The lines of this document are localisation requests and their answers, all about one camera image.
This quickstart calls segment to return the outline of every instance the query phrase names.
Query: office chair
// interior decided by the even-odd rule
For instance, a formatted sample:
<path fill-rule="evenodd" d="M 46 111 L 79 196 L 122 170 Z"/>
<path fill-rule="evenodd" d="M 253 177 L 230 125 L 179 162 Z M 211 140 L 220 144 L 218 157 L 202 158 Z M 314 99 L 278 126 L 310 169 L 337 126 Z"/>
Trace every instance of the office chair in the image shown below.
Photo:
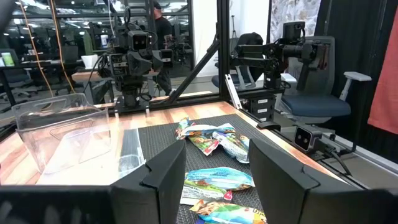
<path fill-rule="evenodd" d="M 19 60 L 14 49 L 0 49 L 0 54 L 1 53 L 10 53 L 15 66 L 19 65 Z M 13 94 L 17 94 L 18 96 L 25 95 L 29 98 L 32 97 L 30 93 L 38 94 L 36 88 L 24 88 L 26 86 L 33 85 L 33 80 L 30 79 L 30 76 L 24 69 L 10 69 L 4 70 L 3 72 L 7 78 L 9 86 L 13 89 Z M 8 100 L 6 93 L 1 93 L 0 98 Z"/>
<path fill-rule="evenodd" d="M 243 44 L 254 44 L 254 45 L 262 45 L 263 40 L 260 35 L 256 33 L 252 34 L 243 34 L 240 38 L 232 38 L 229 40 L 229 49 L 231 51 L 231 56 L 235 54 L 235 48 L 237 45 Z M 261 68 L 248 67 L 245 65 L 242 66 L 233 66 L 229 65 L 230 70 L 236 71 L 236 73 L 231 72 L 232 81 L 237 89 L 247 89 L 256 87 L 256 81 L 261 76 L 263 71 Z M 218 76 L 213 76 L 211 82 L 215 87 L 219 87 L 219 79 Z"/>
<path fill-rule="evenodd" d="M 279 105 L 275 107 L 286 117 L 307 124 L 320 124 L 332 117 L 351 114 L 350 105 L 345 102 L 352 80 L 360 82 L 371 81 L 371 77 L 358 72 L 345 72 L 346 86 L 340 98 L 331 95 L 335 82 L 335 38 L 327 36 L 306 37 L 307 42 L 317 41 L 320 44 L 329 44 L 328 65 L 325 70 L 314 68 L 308 74 L 304 91 L 297 91 L 295 83 L 285 91 Z M 302 63 L 296 58 L 289 59 L 289 74 L 296 80 L 300 79 Z"/>

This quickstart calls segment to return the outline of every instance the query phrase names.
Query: person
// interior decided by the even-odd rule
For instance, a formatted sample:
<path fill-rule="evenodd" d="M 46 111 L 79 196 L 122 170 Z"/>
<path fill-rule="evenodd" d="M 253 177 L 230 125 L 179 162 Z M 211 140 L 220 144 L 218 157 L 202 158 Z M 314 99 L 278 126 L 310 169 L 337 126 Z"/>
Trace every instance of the person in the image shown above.
<path fill-rule="evenodd" d="M 165 49 L 167 41 L 172 37 L 172 25 L 163 17 L 162 7 L 157 1 L 154 1 L 154 7 L 157 46 L 159 50 L 162 50 Z M 157 83 L 165 91 L 166 96 L 169 96 L 173 90 L 170 81 L 170 71 L 161 70 L 157 76 Z"/>

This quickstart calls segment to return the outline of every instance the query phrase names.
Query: snack bag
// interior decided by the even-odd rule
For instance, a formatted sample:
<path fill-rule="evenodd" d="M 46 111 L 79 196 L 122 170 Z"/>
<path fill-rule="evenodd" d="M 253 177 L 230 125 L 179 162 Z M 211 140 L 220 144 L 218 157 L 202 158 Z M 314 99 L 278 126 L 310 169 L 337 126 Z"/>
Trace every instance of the snack bag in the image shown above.
<path fill-rule="evenodd" d="M 223 124 L 218 127 L 206 124 L 191 125 L 183 129 L 179 133 L 179 136 L 182 138 L 183 136 L 204 136 L 207 134 L 212 135 L 215 131 L 220 133 L 234 133 L 235 129 L 230 124 Z"/>
<path fill-rule="evenodd" d="M 196 212 L 203 221 L 210 223 L 267 223 L 267 218 L 264 212 L 255 208 L 248 208 L 230 203 L 204 203 L 204 201 L 201 200 L 190 210 Z"/>
<path fill-rule="evenodd" d="M 219 140 L 225 151 L 238 162 L 248 164 L 249 139 L 238 133 L 219 133 L 214 132 L 213 137 Z"/>
<path fill-rule="evenodd" d="M 220 144 L 217 139 L 212 138 L 211 135 L 192 136 L 189 140 L 200 149 L 206 156 L 210 155 Z"/>
<path fill-rule="evenodd" d="M 184 140 L 184 139 L 185 139 L 186 136 L 182 136 L 181 133 L 182 133 L 182 131 L 183 131 L 185 128 L 187 128 L 187 127 L 189 127 L 189 126 L 191 126 L 191 125 L 192 125 L 192 123 L 190 122 L 190 120 L 189 120 L 188 117 L 182 119 L 182 120 L 179 122 L 178 127 L 177 127 L 177 129 L 175 130 L 175 135 L 176 135 L 176 137 L 177 137 L 177 140 Z"/>
<path fill-rule="evenodd" d="M 184 205 L 195 205 L 199 200 L 230 202 L 232 200 L 232 192 L 207 184 L 204 180 L 186 180 L 182 189 L 180 203 Z"/>
<path fill-rule="evenodd" d="M 207 184 L 232 191 L 254 187 L 253 178 L 250 175 L 229 167 L 193 170 L 186 174 L 185 180 L 204 180 Z"/>

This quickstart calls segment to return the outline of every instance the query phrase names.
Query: wall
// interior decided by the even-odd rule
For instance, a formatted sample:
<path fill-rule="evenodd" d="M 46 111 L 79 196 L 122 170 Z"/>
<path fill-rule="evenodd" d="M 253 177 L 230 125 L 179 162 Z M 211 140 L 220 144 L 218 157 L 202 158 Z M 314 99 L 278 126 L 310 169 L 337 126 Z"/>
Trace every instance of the wall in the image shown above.
<path fill-rule="evenodd" d="M 206 54 L 216 34 L 217 0 L 192 0 L 193 3 L 193 38 L 195 43 L 195 61 L 198 63 Z M 235 15 L 235 29 L 238 37 L 241 34 L 257 32 L 264 42 L 267 37 L 269 0 L 230 0 L 230 16 Z M 230 36 L 233 25 L 230 18 Z M 215 60 L 218 54 L 205 65 L 198 77 L 218 74 Z"/>

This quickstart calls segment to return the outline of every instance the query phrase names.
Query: curtain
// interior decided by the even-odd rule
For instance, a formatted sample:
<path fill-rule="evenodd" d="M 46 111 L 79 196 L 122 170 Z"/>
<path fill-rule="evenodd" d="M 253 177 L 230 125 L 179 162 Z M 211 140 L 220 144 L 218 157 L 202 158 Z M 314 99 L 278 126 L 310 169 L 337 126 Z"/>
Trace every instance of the curtain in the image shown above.
<path fill-rule="evenodd" d="M 321 0 L 272 0 L 271 42 L 282 37 L 286 22 L 305 21 L 305 35 L 313 36 L 320 4 Z"/>

